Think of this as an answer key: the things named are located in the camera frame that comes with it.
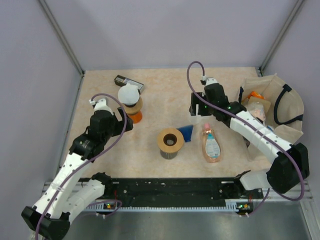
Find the small rectangular box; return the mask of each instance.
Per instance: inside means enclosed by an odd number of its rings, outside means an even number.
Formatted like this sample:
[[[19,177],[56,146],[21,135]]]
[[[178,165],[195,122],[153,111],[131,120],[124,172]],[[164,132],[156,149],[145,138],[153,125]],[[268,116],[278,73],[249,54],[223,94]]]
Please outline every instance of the small rectangular box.
[[[139,94],[141,94],[145,89],[145,85],[143,85],[142,83],[120,75],[115,77],[114,83],[120,87],[127,84],[136,85],[138,87]]]

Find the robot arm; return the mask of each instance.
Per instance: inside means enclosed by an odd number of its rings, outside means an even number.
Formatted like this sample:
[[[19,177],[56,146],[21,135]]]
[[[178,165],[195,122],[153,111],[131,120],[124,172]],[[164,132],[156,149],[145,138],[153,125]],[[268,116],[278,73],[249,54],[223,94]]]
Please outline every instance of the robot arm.
[[[209,103],[245,120],[257,130],[254,131],[239,119],[207,106],[205,103],[200,101],[194,93],[191,94],[190,114],[192,116],[197,114],[201,116],[215,116],[218,121],[223,122],[227,127],[248,139],[251,144],[256,146],[272,164],[270,169],[241,173],[235,177],[235,183],[240,183],[245,190],[273,188],[277,192],[284,194],[300,182],[297,171],[290,160],[278,148],[273,146],[262,136],[266,136],[276,142],[282,149],[289,153],[299,166],[303,179],[309,176],[308,151],[303,144],[298,143],[293,145],[290,142],[281,139],[254,118],[247,109],[241,105],[241,103],[236,101],[229,102],[228,97],[225,95],[223,86],[220,85],[216,79],[202,79],[201,83],[205,85],[204,92],[198,92],[198,95]]]
[[[35,231],[41,215],[48,206],[48,202],[52,200],[58,190],[58,195],[40,223],[39,233],[50,240],[63,239],[73,220],[90,203],[110,189],[110,177],[104,173],[97,173],[92,176],[82,190],[70,197],[80,177],[93,164],[89,160],[101,153],[108,140],[119,135],[124,127],[125,113],[120,107],[118,111],[122,116],[122,121],[118,121],[105,98],[97,102],[90,101],[90,103],[94,108],[94,114],[90,118],[90,125],[83,134],[74,139],[63,166],[47,191],[32,207],[26,206],[21,214],[29,228]],[[125,131],[132,129],[133,122],[128,117]],[[76,171],[78,167],[87,162],[89,163]],[[64,184],[63,188],[60,188],[61,183],[73,171],[76,171],[76,173]]]

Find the white wall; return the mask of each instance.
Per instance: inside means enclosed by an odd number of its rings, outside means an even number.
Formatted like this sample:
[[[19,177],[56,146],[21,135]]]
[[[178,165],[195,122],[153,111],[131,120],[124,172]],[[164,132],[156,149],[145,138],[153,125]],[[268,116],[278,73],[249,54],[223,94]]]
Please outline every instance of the white wall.
[[[296,0],[46,0],[85,70],[259,66]]]
[[[320,1],[307,0],[265,74],[277,73],[304,103],[301,142],[308,147],[312,194],[320,206]]]
[[[80,76],[36,0],[0,7],[0,235],[24,240],[21,217],[53,177]]]

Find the canvas bag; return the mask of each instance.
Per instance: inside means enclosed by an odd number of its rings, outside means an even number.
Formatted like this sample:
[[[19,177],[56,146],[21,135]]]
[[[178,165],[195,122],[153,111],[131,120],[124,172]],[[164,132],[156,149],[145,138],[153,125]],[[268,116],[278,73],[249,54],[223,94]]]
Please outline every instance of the canvas bag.
[[[252,91],[271,102],[265,115],[266,125],[272,126],[277,136],[294,144],[304,134],[301,131],[304,103],[299,94],[276,74],[244,79],[237,101],[241,103]],[[253,144],[247,150],[251,161],[266,159]]]

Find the white lid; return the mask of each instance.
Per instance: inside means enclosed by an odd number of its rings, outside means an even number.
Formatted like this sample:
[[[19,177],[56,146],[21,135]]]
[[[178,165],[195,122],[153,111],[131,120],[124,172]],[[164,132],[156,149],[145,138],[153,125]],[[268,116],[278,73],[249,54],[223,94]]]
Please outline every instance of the white lid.
[[[140,98],[138,86],[127,83],[118,91],[118,99],[120,103],[125,105],[134,105]]]

